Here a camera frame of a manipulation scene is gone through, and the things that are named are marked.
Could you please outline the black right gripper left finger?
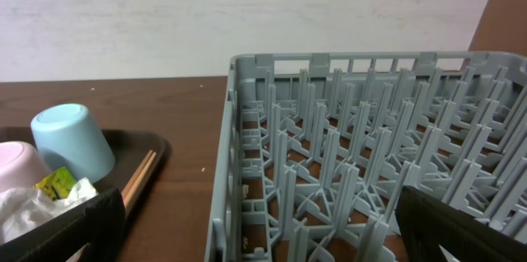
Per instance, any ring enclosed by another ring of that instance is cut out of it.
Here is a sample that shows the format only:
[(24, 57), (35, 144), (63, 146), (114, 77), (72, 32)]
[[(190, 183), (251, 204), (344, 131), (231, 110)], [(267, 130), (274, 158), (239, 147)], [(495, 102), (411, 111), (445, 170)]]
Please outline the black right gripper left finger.
[(125, 207), (108, 189), (1, 246), (2, 261), (65, 261), (83, 250), (82, 261), (115, 261), (123, 240)]

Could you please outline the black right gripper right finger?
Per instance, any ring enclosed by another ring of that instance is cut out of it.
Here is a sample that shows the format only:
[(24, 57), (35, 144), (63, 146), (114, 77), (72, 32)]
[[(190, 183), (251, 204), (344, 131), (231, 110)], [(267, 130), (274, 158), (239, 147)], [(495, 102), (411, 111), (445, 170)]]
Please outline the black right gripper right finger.
[(461, 261), (525, 261), (526, 245), (405, 185), (395, 217), (411, 261), (445, 261), (446, 249)]

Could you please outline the grey dishwasher rack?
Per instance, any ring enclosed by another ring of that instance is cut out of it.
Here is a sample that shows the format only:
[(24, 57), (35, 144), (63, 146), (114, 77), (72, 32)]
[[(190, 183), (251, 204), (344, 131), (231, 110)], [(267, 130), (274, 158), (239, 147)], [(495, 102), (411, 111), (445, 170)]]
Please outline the grey dishwasher rack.
[(525, 57), (231, 60), (205, 260), (394, 261), (405, 185), (526, 245)]

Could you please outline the wooden chopstick inner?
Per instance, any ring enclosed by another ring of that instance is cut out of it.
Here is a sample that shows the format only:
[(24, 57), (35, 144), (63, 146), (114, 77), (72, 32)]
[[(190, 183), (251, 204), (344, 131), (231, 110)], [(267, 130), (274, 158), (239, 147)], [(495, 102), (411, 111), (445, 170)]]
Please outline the wooden chopstick inner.
[(122, 190), (121, 194), (123, 196), (123, 201), (127, 203), (126, 198), (128, 197), (129, 191), (132, 189), (133, 185), (135, 184), (137, 178), (141, 175), (142, 170), (144, 169), (145, 165), (150, 161), (150, 159), (155, 156), (156, 153), (153, 150), (149, 150), (147, 155), (143, 158), (142, 162), (139, 164), (138, 168), (133, 173), (132, 177), (128, 181), (128, 183), (125, 185), (124, 189)]

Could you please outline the wooden chopstick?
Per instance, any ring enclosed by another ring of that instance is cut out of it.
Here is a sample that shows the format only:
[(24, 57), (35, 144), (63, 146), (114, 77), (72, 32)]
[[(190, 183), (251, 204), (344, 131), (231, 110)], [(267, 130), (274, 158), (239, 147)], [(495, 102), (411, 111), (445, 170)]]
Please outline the wooden chopstick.
[(137, 198), (137, 194), (138, 194), (138, 191), (139, 191), (139, 186), (144, 181), (144, 179), (145, 179), (145, 177), (146, 177), (146, 175), (148, 173), (148, 170), (150, 169), (150, 166), (154, 162), (155, 158), (156, 158), (156, 155), (153, 156), (150, 159), (150, 161), (145, 165), (144, 169), (142, 170), (141, 175), (137, 178), (137, 180), (136, 180), (135, 184), (133, 185), (132, 189), (129, 191), (128, 197), (126, 198), (127, 203), (124, 202), (126, 215), (129, 215), (130, 212), (132, 211), (133, 201)]
[(147, 155), (143, 158), (142, 162), (139, 164), (138, 168), (133, 173), (132, 177), (128, 181), (128, 183), (125, 185), (124, 189), (122, 190), (121, 194), (123, 196), (123, 201), (127, 203), (126, 198), (128, 197), (129, 191), (132, 189), (133, 185), (135, 184), (137, 178), (141, 175), (142, 170), (144, 169), (145, 165), (150, 161), (150, 159), (155, 156), (156, 153), (153, 150), (149, 150)]

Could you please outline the green snack wrapper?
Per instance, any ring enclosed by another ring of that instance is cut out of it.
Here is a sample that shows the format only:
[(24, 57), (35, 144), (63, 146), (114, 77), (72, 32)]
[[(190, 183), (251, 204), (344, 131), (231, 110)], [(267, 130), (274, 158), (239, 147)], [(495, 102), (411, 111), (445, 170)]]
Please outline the green snack wrapper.
[(66, 167), (60, 167), (34, 185), (52, 200), (66, 199), (77, 180)]

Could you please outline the wooden chopstick outer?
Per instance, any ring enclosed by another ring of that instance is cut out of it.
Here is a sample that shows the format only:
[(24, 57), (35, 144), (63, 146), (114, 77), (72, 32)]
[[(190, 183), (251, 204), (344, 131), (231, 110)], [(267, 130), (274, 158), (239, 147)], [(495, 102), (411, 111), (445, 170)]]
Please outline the wooden chopstick outer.
[(146, 175), (148, 173), (148, 170), (150, 169), (150, 166), (154, 162), (155, 158), (156, 158), (156, 155), (153, 156), (150, 159), (150, 161), (145, 165), (144, 169), (142, 170), (141, 175), (137, 178), (137, 180), (136, 180), (135, 184), (133, 185), (132, 189), (129, 191), (128, 197), (126, 198), (127, 203), (124, 202), (126, 215), (129, 215), (130, 212), (132, 211), (133, 201), (137, 198), (137, 194), (138, 194), (138, 191), (139, 191), (139, 186), (144, 181), (144, 179), (145, 179), (145, 177), (146, 177)]

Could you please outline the dark brown serving tray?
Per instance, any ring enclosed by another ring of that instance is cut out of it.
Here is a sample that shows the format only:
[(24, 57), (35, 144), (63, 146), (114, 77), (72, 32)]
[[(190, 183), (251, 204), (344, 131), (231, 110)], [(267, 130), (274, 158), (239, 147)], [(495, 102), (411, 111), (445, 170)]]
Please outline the dark brown serving tray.
[[(144, 181), (139, 186), (138, 198), (150, 179), (152, 172), (156, 169), (158, 163), (168, 150), (166, 141), (160, 136), (148, 132), (130, 132), (111, 129), (103, 129), (101, 131), (110, 145), (116, 163), (113, 170), (107, 176), (95, 183), (91, 182), (98, 194), (108, 189), (118, 189), (121, 193), (148, 151), (153, 150), (156, 152), (156, 158), (150, 166)], [(1, 141), (3, 143), (8, 141), (22, 141), (36, 148), (35, 140), (29, 127), (2, 128)], [(133, 201), (133, 207), (137, 202), (137, 198)]]

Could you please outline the crumpled white tissue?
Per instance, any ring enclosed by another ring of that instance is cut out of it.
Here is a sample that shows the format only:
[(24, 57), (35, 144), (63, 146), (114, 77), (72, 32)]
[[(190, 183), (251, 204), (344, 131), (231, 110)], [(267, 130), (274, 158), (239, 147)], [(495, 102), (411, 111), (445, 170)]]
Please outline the crumpled white tissue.
[(73, 185), (65, 199), (52, 200), (41, 189), (13, 188), (1, 193), (1, 244), (43, 225), (98, 195), (87, 178)]

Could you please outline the light blue plastic cup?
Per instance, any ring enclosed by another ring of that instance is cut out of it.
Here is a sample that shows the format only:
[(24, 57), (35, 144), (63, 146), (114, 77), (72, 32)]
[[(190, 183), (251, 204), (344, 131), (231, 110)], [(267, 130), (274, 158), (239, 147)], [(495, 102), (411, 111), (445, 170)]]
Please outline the light blue plastic cup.
[(50, 107), (31, 120), (30, 128), (38, 152), (54, 170), (65, 167), (75, 179), (95, 183), (114, 168), (110, 145), (84, 105)]

